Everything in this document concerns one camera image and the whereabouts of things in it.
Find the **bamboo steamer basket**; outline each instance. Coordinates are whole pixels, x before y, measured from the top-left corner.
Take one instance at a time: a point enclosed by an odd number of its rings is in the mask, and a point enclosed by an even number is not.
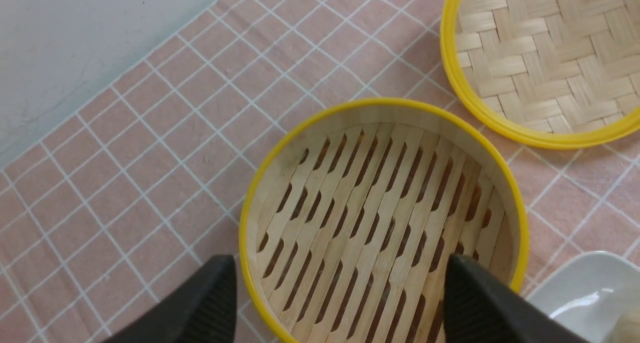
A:
[[[580,149],[640,128],[640,0],[446,0],[446,74],[490,129]]]
[[[493,145],[399,98],[293,129],[256,172],[240,220],[245,284],[285,343],[443,342],[450,254],[519,291],[528,250],[521,193]]]

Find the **wall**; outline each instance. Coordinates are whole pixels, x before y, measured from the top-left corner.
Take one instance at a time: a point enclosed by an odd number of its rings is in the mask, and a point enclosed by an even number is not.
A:
[[[0,167],[214,0],[0,0]]]

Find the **woven bamboo lid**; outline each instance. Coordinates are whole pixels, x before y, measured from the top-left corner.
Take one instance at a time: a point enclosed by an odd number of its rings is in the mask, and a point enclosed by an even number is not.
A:
[[[572,149],[640,127],[640,0],[447,0],[446,72],[498,133]]]

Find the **white grout line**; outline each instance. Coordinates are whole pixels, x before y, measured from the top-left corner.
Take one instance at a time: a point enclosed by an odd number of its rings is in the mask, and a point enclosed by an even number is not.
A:
[[[576,154],[576,156],[574,156],[573,158],[575,159],[582,151],[579,151],[578,154]],[[634,163],[637,163],[639,159],[636,158],[634,160]],[[615,188],[617,188],[617,186],[620,184],[620,182],[622,182],[622,179],[624,179],[627,174],[631,171],[631,169],[634,167],[634,164],[631,163],[629,164],[629,166],[624,170],[624,172],[622,172],[622,174],[620,174],[617,179],[615,179],[614,183],[610,186],[610,188],[608,188],[608,190],[606,190],[606,192],[602,195],[602,197],[600,197],[598,199],[598,201],[596,202],[596,204],[594,204],[594,206],[592,207],[592,209],[590,209],[590,211],[587,213],[587,215],[582,219],[582,221],[578,224],[577,227],[575,227],[573,229],[573,231],[571,232],[571,234],[569,235],[568,239],[569,241],[572,241],[574,239],[574,237],[576,236],[576,234],[578,232],[580,232],[580,229],[582,229],[583,226],[585,226],[585,224],[587,222],[589,222],[590,218],[594,215],[594,213],[596,213],[596,211],[598,211],[598,209],[600,208],[600,206],[603,204],[603,202],[606,201],[607,197],[609,197],[609,195],[615,190]],[[540,272],[537,273],[537,275],[535,275],[535,279],[538,280],[542,274],[551,266],[551,263],[553,262],[554,259],[556,259],[556,257],[560,254],[560,252],[562,251],[562,249],[564,249],[567,246],[567,241],[565,241],[564,243],[562,243],[562,245],[560,245],[560,247],[558,248],[558,250],[551,256],[551,258],[549,259],[549,261],[546,262],[546,264],[544,264],[544,266],[542,267],[542,269],[540,270]]]
[[[622,254],[622,258],[628,259],[629,255],[631,255],[638,246],[640,246],[640,237],[635,239],[635,242],[633,242],[633,244],[631,244],[631,246],[624,252],[624,254]]]

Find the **white plate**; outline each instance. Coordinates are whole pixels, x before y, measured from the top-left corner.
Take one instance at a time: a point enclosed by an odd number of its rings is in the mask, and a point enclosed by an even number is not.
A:
[[[608,343],[619,316],[640,307],[640,268],[610,252],[580,254],[526,298],[591,343]]]

